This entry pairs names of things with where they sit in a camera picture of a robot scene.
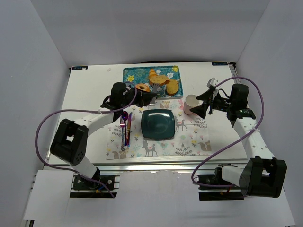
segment white wall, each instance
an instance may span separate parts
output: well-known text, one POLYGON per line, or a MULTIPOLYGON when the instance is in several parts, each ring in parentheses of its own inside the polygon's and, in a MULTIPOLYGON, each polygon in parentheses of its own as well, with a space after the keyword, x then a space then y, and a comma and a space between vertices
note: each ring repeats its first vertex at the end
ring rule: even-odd
POLYGON ((269 0, 32 0, 68 66, 237 61, 269 0))
MULTIPOLYGON (((303 1, 271 0, 237 63, 238 73, 254 80, 264 96, 262 135, 286 161, 284 189, 297 226, 303 226, 302 40, 303 1)), ((259 114, 250 87, 250 107, 259 114)))
MULTIPOLYGON (((42 167, 36 128, 62 104, 69 71, 30 0, 0 1, 0 31, 0 225, 17 227, 42 167)), ((44 157, 55 120, 41 133, 44 157)))

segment placemat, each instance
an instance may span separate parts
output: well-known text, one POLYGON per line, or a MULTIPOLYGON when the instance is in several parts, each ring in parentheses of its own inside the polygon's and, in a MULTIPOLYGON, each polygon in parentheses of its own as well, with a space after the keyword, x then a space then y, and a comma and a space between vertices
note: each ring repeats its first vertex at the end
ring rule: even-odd
POLYGON ((183 112, 183 99, 156 101, 156 109, 172 110, 176 128, 175 137, 170 140, 154 141, 143 138, 141 131, 141 117, 148 107, 138 108, 133 105, 125 109, 132 112, 130 147, 125 151, 121 148, 122 130, 120 121, 107 126, 108 138, 106 144, 107 159, 122 159, 132 157, 151 156, 190 156, 211 155, 211 144, 207 132, 205 119, 197 115, 186 115, 183 112))

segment white cup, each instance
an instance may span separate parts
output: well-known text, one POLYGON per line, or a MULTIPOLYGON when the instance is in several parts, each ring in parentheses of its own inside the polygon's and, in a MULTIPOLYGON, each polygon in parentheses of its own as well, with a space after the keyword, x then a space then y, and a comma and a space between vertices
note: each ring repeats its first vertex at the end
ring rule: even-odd
POLYGON ((200 105, 200 101, 197 100, 196 97, 197 96, 195 95, 186 96, 184 107, 183 107, 183 111, 185 114, 187 115, 193 114, 193 112, 191 112, 190 109, 200 105))

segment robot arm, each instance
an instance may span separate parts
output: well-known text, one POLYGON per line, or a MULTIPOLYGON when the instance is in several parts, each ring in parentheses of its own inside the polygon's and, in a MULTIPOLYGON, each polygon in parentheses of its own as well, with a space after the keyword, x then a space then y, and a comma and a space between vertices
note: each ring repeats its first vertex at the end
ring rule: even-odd
POLYGON ((206 117, 206 111, 210 107, 209 114, 213 110, 227 112, 227 118, 237 134, 242 137, 251 130, 254 132, 242 140, 247 158, 249 159, 244 169, 232 165, 221 165, 216 169, 215 182, 218 185, 229 184, 240 187, 241 193, 253 196, 279 197, 284 177, 286 163, 278 160, 266 146, 259 130, 255 130, 256 117, 252 110, 247 108, 248 87, 242 84, 232 86, 231 95, 227 98, 220 96, 215 85, 218 81, 212 78, 207 86, 209 90, 198 96, 203 103, 191 109, 202 118, 206 117))
MULTIPOLYGON (((85 157, 88 136, 115 122, 120 117, 122 109, 133 100, 134 95, 134 88, 127 87, 125 83, 115 83, 111 95, 104 99, 99 113, 92 113, 75 121, 64 119, 60 122, 50 152, 80 174, 99 180, 100 170, 85 157)), ((156 95, 157 93, 137 90, 132 104, 138 107, 147 106, 156 95)))

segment bread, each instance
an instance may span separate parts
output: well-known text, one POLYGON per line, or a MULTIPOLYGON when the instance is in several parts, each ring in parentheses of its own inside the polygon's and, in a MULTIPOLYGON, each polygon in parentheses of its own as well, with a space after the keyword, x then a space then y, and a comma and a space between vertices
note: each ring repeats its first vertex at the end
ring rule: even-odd
POLYGON ((169 83, 166 85, 166 92, 169 96, 174 96, 179 89, 179 83, 175 79, 170 79, 169 83))
POLYGON ((157 75, 158 74, 156 73, 156 71, 151 69, 150 72, 148 73, 148 80, 150 80, 152 77, 155 77, 157 75))
POLYGON ((169 78, 165 75, 158 75, 150 78, 150 85, 159 84, 160 87, 169 82, 169 78))
POLYGON ((147 91, 150 92, 150 88, 148 86, 146 86, 145 84, 137 84, 136 88, 142 91, 147 91))

